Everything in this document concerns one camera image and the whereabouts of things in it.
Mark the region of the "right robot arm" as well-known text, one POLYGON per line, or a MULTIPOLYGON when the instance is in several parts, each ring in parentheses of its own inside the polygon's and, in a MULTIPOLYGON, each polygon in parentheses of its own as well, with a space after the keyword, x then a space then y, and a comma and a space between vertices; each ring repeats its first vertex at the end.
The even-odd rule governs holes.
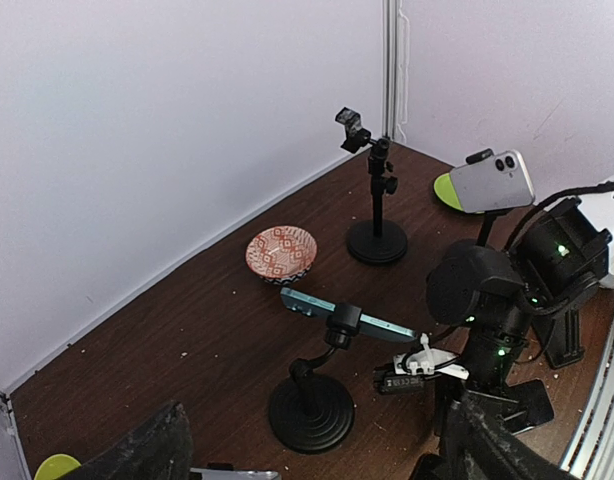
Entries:
POLYGON ((554 368, 577 362, 578 311, 600 286, 614 288, 614 180, 557 192, 518 222, 504 248, 461 240, 428 275, 426 303, 439 323, 470 330, 455 363, 464 380, 440 380, 434 432, 468 394, 512 433, 551 421, 540 380, 510 386, 512 365, 534 331, 554 368))

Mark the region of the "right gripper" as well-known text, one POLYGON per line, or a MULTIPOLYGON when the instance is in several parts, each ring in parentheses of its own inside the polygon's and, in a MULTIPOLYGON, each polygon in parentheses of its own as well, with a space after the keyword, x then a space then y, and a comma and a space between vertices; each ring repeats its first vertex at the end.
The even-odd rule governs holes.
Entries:
POLYGON ((452 403, 467 393, 487 414, 492 415, 512 434, 532 430, 551 422, 555 413, 546 387, 534 379, 513 386, 503 384, 499 390, 467 389, 463 382, 450 377, 436 381, 434 402, 434 434, 440 437, 452 403))

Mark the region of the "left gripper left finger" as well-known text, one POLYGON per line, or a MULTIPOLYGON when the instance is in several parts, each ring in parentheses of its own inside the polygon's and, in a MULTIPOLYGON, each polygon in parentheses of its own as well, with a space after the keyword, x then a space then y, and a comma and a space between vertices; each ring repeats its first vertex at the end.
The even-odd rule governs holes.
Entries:
POLYGON ((193 438, 183 405, 170 402, 116 445, 76 469, 77 479, 188 479, 193 438))

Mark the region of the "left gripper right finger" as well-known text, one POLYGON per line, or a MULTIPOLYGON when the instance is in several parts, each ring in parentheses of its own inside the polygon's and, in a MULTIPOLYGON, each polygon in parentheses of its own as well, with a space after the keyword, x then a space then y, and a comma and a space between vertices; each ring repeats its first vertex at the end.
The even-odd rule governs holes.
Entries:
POLYGON ((571 479, 501 426, 468 395, 448 408, 441 479, 571 479))

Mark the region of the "grey smartphone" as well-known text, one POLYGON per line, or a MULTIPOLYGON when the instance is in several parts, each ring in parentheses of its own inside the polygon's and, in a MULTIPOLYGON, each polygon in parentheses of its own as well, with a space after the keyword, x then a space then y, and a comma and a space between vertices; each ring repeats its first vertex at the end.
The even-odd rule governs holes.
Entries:
POLYGON ((276 471, 269 470, 227 470, 218 468, 192 467, 190 480, 281 480, 276 471))

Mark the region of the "black folding phone stand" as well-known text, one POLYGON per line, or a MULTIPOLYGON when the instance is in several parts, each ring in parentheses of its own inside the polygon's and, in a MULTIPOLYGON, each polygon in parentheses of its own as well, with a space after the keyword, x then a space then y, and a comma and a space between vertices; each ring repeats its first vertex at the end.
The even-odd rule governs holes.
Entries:
POLYGON ((562 369, 583 359, 585 349, 581 343, 578 308, 570 308, 550 318, 534 318, 532 328, 552 370, 562 369))

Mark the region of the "black stand with pink phone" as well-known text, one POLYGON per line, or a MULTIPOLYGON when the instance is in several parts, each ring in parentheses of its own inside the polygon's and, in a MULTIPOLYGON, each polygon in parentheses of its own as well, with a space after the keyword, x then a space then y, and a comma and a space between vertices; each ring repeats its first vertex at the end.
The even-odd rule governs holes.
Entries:
POLYGON ((357 222, 349 229, 347 250, 354 259, 367 265, 392 264, 407 253, 408 239, 398 224, 383 216, 383 197, 393 195, 398 187, 398 179, 392 175, 393 165, 388 160, 391 141, 388 137, 374 139, 363 127, 361 115, 348 107, 336 114, 335 121, 345 129, 343 150, 357 153, 362 147, 370 146, 367 161, 372 219, 357 222))

